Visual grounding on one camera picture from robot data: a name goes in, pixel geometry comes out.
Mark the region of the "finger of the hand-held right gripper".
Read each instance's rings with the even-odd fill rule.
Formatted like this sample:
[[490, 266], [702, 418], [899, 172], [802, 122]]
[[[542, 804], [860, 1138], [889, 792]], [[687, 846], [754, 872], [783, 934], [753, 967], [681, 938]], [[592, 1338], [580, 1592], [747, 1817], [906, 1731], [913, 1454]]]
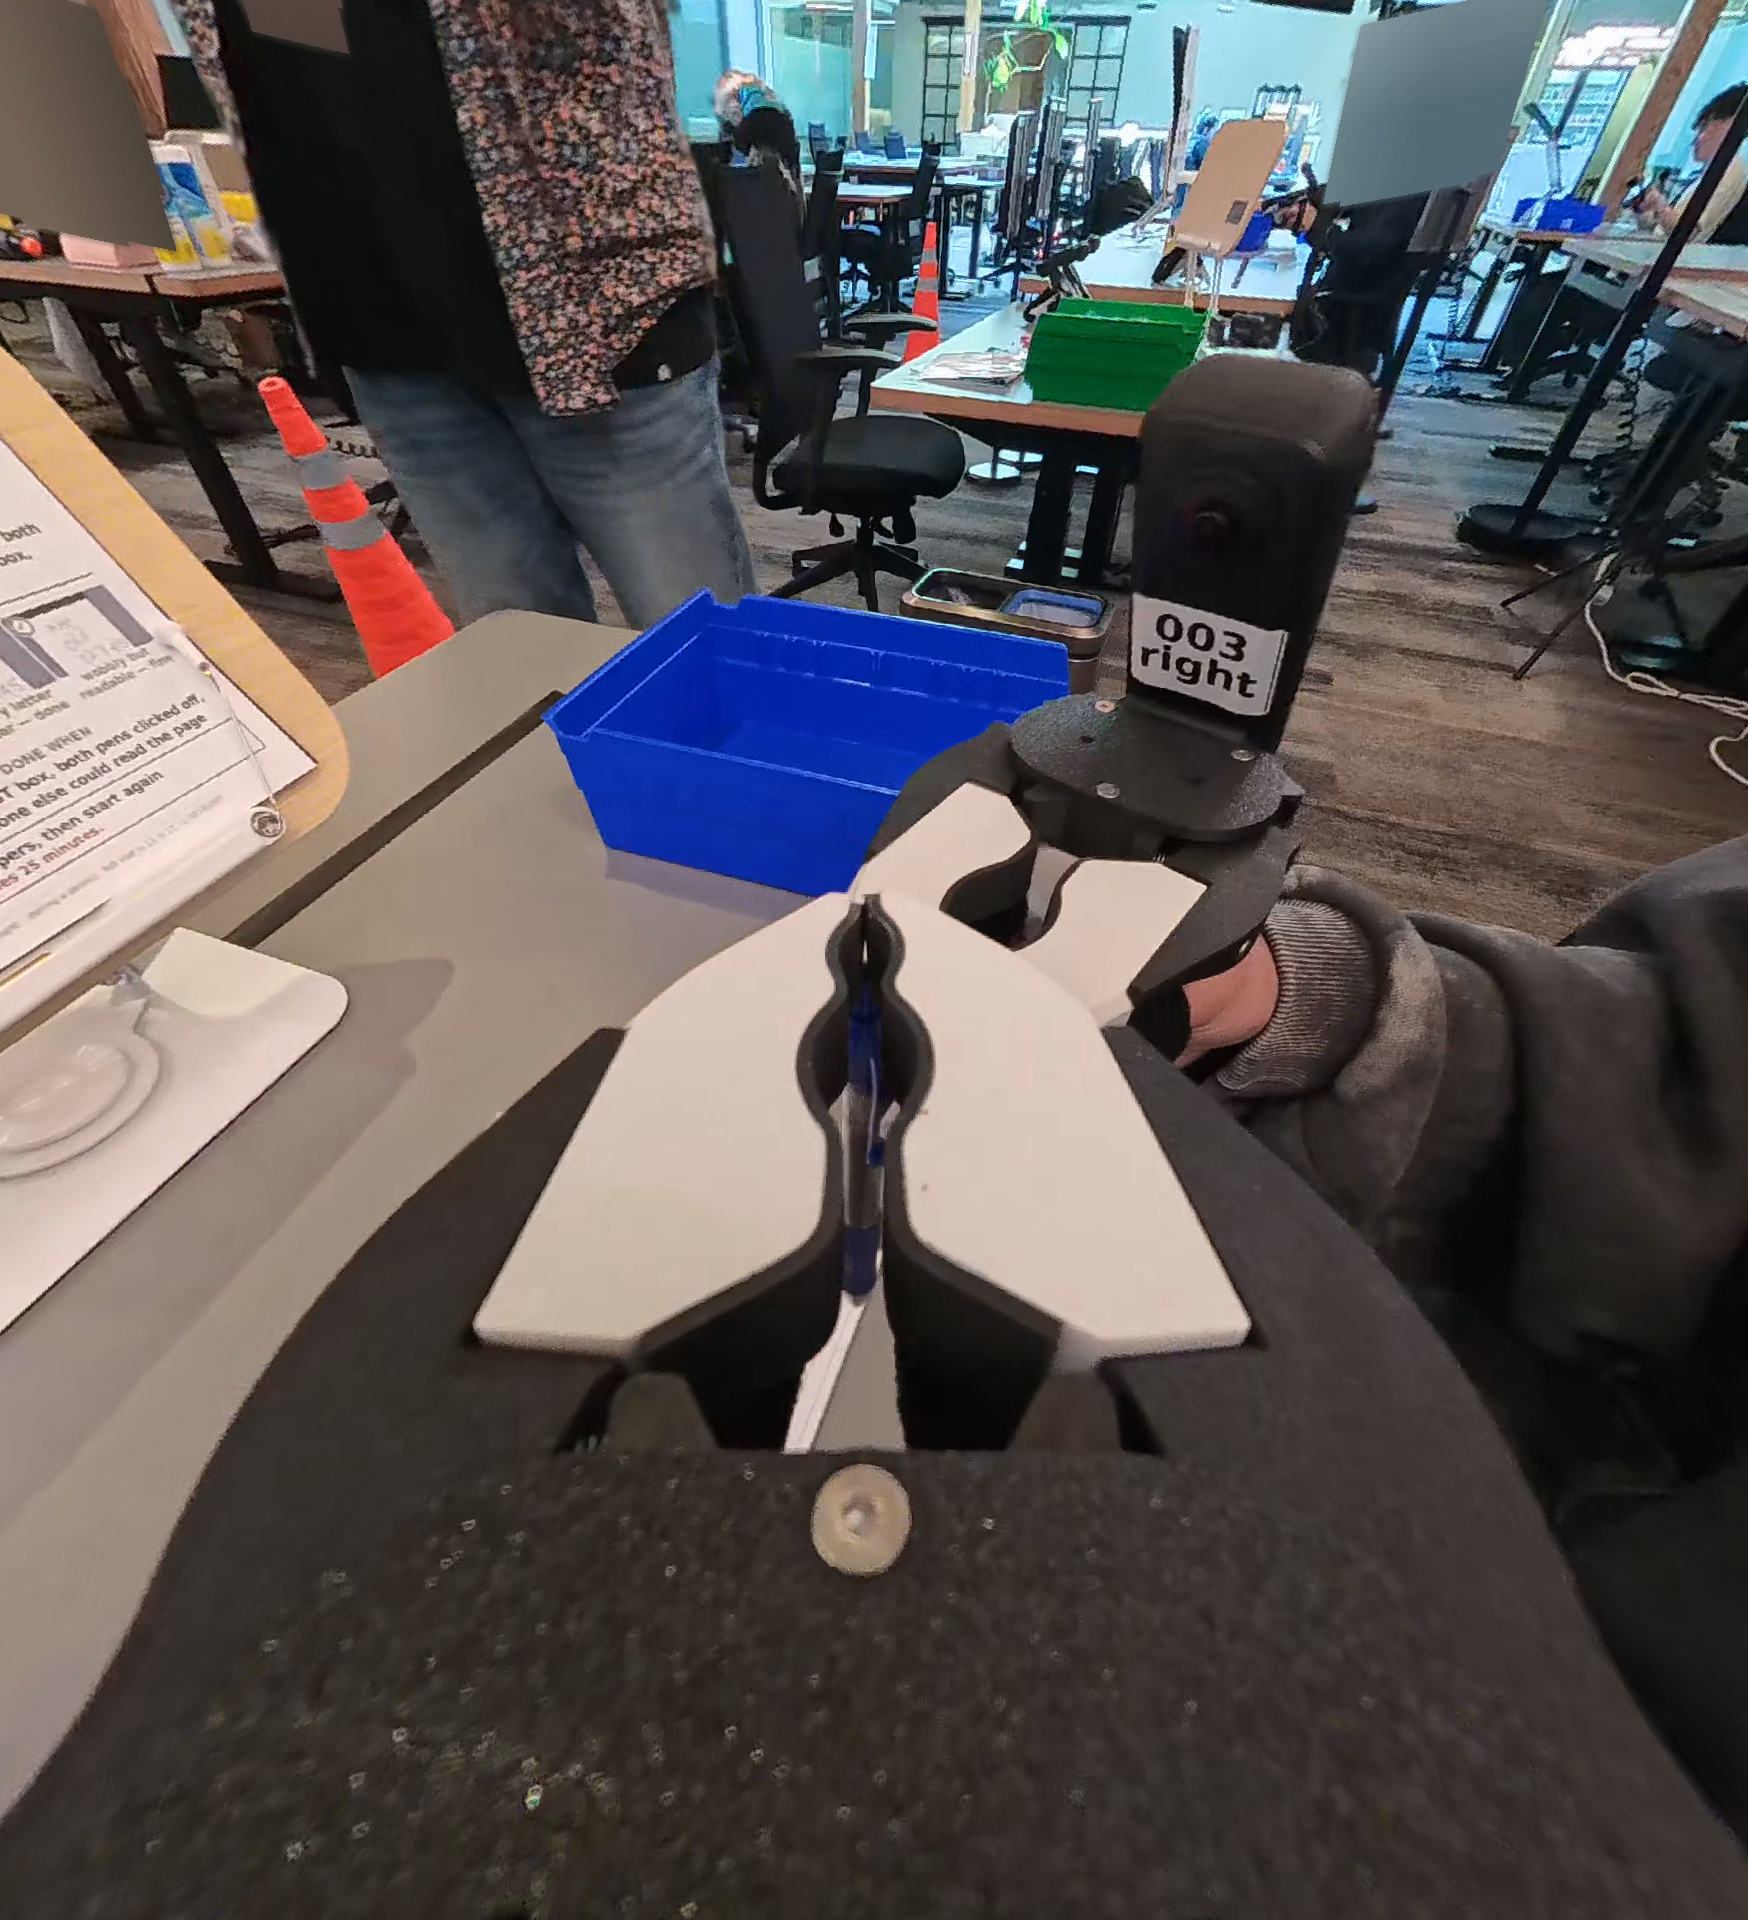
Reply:
[[1011, 965], [1066, 995], [1099, 1027], [1122, 1027], [1134, 1011], [1134, 982], [1206, 892], [1204, 880], [1158, 859], [1045, 848], [1034, 853], [1030, 919]]
[[1011, 795], [960, 783], [875, 851], [855, 900], [914, 900], [951, 919], [1023, 919], [1038, 841]]

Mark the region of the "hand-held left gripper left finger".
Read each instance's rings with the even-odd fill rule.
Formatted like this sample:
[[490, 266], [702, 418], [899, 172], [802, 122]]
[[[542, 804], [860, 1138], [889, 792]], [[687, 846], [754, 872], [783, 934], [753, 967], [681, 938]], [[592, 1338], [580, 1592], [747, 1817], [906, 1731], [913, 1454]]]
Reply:
[[728, 1446], [810, 1446], [855, 1332], [841, 1103], [865, 972], [866, 903], [825, 893], [629, 1019], [475, 1338], [681, 1380]]

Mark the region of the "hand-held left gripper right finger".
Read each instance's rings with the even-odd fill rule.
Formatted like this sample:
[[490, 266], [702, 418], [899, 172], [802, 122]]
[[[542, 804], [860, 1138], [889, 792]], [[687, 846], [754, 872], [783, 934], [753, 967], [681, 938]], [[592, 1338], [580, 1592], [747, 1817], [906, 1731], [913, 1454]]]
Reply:
[[1110, 1033], [1019, 951], [866, 900], [887, 1075], [885, 1292], [913, 1450], [1004, 1450], [1051, 1380], [1242, 1347], [1245, 1298]]

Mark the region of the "blue plastic bin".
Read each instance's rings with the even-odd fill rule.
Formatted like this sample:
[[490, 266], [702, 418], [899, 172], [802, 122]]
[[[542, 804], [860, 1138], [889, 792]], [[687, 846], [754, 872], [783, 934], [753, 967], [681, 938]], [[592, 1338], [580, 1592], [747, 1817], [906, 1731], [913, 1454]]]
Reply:
[[932, 757], [1073, 680], [1051, 636], [698, 592], [544, 723], [609, 850], [813, 898], [849, 885]]

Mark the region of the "blue pen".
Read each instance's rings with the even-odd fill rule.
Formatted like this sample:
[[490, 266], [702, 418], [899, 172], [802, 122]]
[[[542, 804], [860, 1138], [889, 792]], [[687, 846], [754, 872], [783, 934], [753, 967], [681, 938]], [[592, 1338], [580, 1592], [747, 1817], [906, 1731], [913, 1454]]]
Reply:
[[841, 1289], [855, 1306], [865, 1306], [880, 1279], [890, 1108], [880, 989], [877, 976], [863, 972], [849, 1003], [846, 1079], [839, 1103]]

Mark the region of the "person's right forearm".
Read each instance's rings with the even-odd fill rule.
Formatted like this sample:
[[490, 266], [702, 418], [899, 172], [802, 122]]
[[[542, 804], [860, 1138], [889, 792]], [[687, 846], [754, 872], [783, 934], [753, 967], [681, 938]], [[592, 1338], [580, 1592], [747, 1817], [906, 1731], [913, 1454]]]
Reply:
[[1548, 941], [1297, 866], [1193, 1068], [1408, 1286], [1555, 1492], [1748, 1452], [1748, 835]]

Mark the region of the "person's right hand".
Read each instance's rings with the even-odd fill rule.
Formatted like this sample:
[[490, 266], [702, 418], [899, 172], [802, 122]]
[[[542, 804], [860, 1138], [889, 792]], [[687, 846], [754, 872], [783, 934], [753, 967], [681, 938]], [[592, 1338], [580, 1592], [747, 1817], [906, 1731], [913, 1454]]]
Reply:
[[1223, 972], [1183, 985], [1187, 1036], [1175, 1068], [1188, 1070], [1211, 1054], [1252, 1043], [1275, 1019], [1281, 1002], [1279, 959], [1264, 929]]

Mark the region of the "stack of green bins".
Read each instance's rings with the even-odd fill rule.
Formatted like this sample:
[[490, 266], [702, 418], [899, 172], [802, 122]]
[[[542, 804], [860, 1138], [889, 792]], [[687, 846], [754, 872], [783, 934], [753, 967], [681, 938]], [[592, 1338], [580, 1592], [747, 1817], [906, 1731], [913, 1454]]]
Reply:
[[1030, 326], [1024, 380], [1038, 401], [1145, 413], [1197, 361], [1206, 324], [1197, 305], [1064, 298]]

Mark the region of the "wooden top table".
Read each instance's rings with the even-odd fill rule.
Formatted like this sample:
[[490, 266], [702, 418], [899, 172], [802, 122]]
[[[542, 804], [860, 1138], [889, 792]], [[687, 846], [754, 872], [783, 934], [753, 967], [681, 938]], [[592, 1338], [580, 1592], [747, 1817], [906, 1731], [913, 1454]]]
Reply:
[[92, 350], [131, 433], [140, 440], [169, 437], [180, 447], [228, 549], [227, 557], [208, 561], [211, 573], [227, 585], [337, 606], [341, 588], [330, 571], [309, 577], [278, 563], [283, 538], [265, 533], [258, 525], [191, 392], [177, 352], [160, 331], [167, 318], [201, 318], [284, 295], [284, 275], [260, 266], [180, 269], [163, 264], [83, 266], [65, 258], [0, 259], [0, 301], [65, 301], [75, 331]]
[[[1140, 468], [1145, 412], [1037, 399], [1024, 380], [1038, 313], [1007, 305], [896, 372], [877, 377], [879, 409], [951, 424], [992, 451], [1034, 456], [1027, 533], [1017, 568], [1029, 584], [1099, 588], [1110, 571], [1122, 502]], [[1198, 357], [1223, 350], [1224, 312], [1180, 299], [1208, 316]]]

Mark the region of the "wooden document stand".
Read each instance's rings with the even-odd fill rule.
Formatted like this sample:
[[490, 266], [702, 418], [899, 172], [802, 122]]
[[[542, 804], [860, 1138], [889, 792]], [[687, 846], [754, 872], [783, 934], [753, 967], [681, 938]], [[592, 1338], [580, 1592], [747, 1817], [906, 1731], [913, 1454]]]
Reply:
[[1180, 252], [1185, 295], [1211, 285], [1213, 269], [1238, 252], [1279, 168], [1290, 130], [1285, 117], [1223, 122], [1170, 218], [1168, 241]]

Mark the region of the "black light stand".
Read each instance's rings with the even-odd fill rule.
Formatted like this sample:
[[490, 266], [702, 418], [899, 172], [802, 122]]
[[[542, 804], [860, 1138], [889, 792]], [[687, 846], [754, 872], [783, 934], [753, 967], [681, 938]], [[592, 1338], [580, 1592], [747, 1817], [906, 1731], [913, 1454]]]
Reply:
[[1586, 521], [1582, 517], [1548, 511], [1548, 495], [1581, 449], [1586, 428], [1601, 412], [1609, 387], [1621, 375], [1633, 343], [1645, 331], [1660, 292], [1675, 274], [1680, 254], [1695, 239], [1703, 215], [1718, 197], [1746, 137], [1748, 84], [1727, 128], [1717, 131], [1706, 145], [1706, 165], [1691, 204], [1663, 237], [1647, 269], [1635, 279], [1596, 365], [1582, 384], [1568, 415], [1560, 421], [1556, 437], [1542, 454], [1527, 493], [1519, 502], [1486, 499], [1470, 506], [1456, 523], [1456, 538], [1462, 545], [1500, 560], [1535, 560], [1556, 553], [1585, 533]]

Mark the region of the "black office chair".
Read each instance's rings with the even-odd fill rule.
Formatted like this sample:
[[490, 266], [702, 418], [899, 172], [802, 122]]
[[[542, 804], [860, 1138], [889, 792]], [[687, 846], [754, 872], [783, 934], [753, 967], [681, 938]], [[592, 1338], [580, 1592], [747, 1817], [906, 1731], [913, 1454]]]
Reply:
[[880, 579], [914, 585], [926, 565], [914, 511], [958, 489], [964, 443], [926, 415], [873, 409], [896, 342], [926, 334], [914, 313], [875, 312], [825, 334], [804, 254], [804, 215], [783, 172], [716, 163], [702, 173], [722, 289], [754, 401], [751, 491], [769, 513], [822, 516], [831, 539], [791, 555], [776, 598], [850, 579], [868, 612]]

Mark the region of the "white document stand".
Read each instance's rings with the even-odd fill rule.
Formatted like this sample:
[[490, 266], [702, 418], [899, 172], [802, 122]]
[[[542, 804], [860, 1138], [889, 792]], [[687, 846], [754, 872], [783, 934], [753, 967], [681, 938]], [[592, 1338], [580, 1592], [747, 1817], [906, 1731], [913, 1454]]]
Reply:
[[256, 855], [0, 1030], [0, 1334], [342, 1019], [324, 972], [191, 925], [324, 823], [349, 778], [335, 709], [47, 387], [0, 348], [0, 437], [316, 769]]

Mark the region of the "printed instruction sheet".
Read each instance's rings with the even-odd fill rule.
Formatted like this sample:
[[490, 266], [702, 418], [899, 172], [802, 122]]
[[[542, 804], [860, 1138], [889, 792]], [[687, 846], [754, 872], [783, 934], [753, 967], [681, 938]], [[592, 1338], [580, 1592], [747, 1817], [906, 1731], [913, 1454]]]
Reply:
[[0, 1031], [263, 851], [319, 763], [0, 437]]

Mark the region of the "white wipes canister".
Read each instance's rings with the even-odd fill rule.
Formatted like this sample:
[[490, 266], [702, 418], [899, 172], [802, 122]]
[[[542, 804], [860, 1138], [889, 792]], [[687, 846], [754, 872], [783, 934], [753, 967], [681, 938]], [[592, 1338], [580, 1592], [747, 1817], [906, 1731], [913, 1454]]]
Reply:
[[196, 137], [153, 140], [169, 241], [159, 259], [174, 269], [213, 271], [238, 261], [236, 224], [208, 162], [206, 143]]

